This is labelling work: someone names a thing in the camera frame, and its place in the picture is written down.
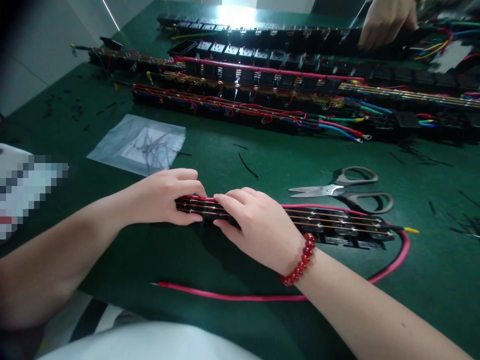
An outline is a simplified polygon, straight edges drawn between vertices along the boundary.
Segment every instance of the scissor handle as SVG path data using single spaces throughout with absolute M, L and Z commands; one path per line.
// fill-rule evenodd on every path
M 374 215 L 374 214 L 385 214 L 385 213 L 389 212 L 390 210 L 392 210 L 392 208 L 394 207 L 394 198 L 392 197 L 392 195 L 390 195 L 387 192 L 349 192 L 349 191 L 345 191 L 345 192 L 339 193 L 337 195 L 337 197 L 342 198 L 343 200 L 345 200 L 348 203 L 351 203 L 352 205 L 357 207 L 360 211 L 362 211 L 366 214 L 372 214 L 372 215 Z M 380 197 L 385 198 L 387 200 L 387 204 L 386 204 L 385 207 L 381 208 L 380 210 L 376 210 L 376 211 L 371 211 L 371 210 L 365 209 L 364 207 L 362 207 L 359 204 L 359 201 L 358 201 L 358 199 L 361 199 L 361 198 L 380 198 Z
M 345 173 L 348 170 L 359 170 L 361 172 L 367 173 L 371 176 L 370 179 L 362 179 L 362 180 L 350 180 L 347 178 Z M 370 170 L 368 167 L 362 167 L 362 166 L 348 166 L 344 167 L 341 169 L 340 175 L 338 175 L 337 179 L 335 180 L 334 184 L 335 185 L 340 185 L 340 186 L 349 186 L 349 185 L 366 185 L 366 184 L 372 184 L 376 183 L 379 180 L 379 176 Z

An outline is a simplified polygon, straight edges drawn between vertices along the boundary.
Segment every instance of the left hand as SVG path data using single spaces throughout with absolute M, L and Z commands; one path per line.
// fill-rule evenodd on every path
M 358 47 L 368 51 L 390 44 L 404 25 L 411 31 L 418 29 L 415 0 L 373 0 Z
M 201 222 L 202 216 L 177 210 L 175 199 L 197 194 L 207 197 L 204 186 L 193 169 L 159 171 L 112 195 L 113 206 L 122 225 L 136 223 L 172 223 L 189 225 Z

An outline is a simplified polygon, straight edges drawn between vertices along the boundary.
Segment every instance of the wall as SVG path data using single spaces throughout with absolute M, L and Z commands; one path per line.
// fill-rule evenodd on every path
M 122 28 L 153 0 L 105 0 Z M 118 30 L 102 0 L 32 1 L 18 19 L 0 66 L 0 112 L 8 116 L 82 62 L 70 43 L 94 46 Z
M 256 0 L 257 9 L 310 14 L 315 0 Z

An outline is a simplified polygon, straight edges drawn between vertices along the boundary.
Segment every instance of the hand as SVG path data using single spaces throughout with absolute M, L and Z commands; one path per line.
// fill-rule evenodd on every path
M 278 202 L 249 187 L 214 196 L 241 227 L 215 220 L 225 236 L 245 254 L 283 276 L 301 259 L 305 240 Z
M 173 223 L 189 225 L 201 222 L 199 214 L 177 210 L 175 199 L 197 194 L 207 197 L 204 186 L 197 180 L 199 173 L 193 169 L 179 168 L 159 171 L 112 195 L 121 208 L 123 225 L 136 223 Z
M 412 31 L 418 29 L 415 0 L 373 0 L 358 47 L 368 51 L 390 44 L 403 25 Z

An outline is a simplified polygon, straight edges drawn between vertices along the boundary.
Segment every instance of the green workbench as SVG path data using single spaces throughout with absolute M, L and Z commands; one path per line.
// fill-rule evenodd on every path
M 159 13 L 216 17 L 217 11 L 217 7 L 155 1 L 114 38 L 126 49 L 164 58 L 172 44 L 165 34 L 156 31 Z M 331 27 L 350 23 L 350 19 L 262 10 L 256 12 L 255 19 Z M 423 154 L 454 167 L 417 165 L 419 160 L 401 152 L 395 144 L 358 144 L 335 134 L 287 135 L 135 105 L 128 89 L 115 92 L 113 80 L 101 75 L 99 67 L 82 64 L 6 119 L 1 142 L 51 156 L 54 162 L 68 163 L 69 171 L 68 178 L 52 189 L 27 225 L 3 246 L 3 253 L 88 203 L 141 179 L 86 159 L 124 114 L 134 114 L 186 127 L 182 151 L 193 156 L 179 155 L 173 167 L 197 169 L 209 195 L 251 187 L 280 203 L 299 204 L 301 199 L 290 198 L 287 189 L 328 184 L 332 172 L 345 166 L 376 171 L 380 181 L 364 189 L 392 194 L 395 207 L 383 217 L 421 231 L 410 236 L 411 250 L 405 263 L 377 286 L 480 358 L 480 243 L 450 231 L 449 227 L 458 226 L 447 215 L 463 219 L 463 213 L 479 214 L 480 209 L 458 193 L 461 189 L 480 202 L 477 146 L 458 148 L 419 140 L 416 147 Z M 52 115 L 44 118 L 49 101 Z M 72 110 L 78 105 L 84 112 L 81 116 Z M 245 169 L 239 151 L 259 174 L 258 179 Z M 343 206 L 331 197 L 310 201 Z M 365 277 L 388 264 L 399 247 L 400 240 L 387 243 L 386 251 L 320 246 Z M 80 289 L 148 319 L 198 326 L 264 359 L 353 358 L 333 328 L 308 302 L 219 301 L 150 285 L 157 281 L 230 295 L 297 294 L 295 288 L 285 288 L 275 273 L 240 252 L 218 229 L 169 224 L 139 224 L 122 230 Z

